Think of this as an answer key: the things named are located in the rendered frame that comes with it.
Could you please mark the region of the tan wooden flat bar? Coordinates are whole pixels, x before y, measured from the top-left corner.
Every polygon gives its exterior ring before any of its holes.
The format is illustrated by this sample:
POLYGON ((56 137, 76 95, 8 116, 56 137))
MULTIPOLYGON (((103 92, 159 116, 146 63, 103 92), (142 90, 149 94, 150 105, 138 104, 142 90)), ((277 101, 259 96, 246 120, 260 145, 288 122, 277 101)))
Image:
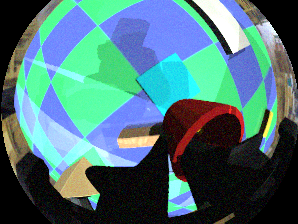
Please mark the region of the tan wooden flat bar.
POLYGON ((118 147, 150 147, 150 145, 156 143, 161 133, 164 133, 164 124, 150 125, 150 127, 122 129, 122 131, 118 133, 118 147))

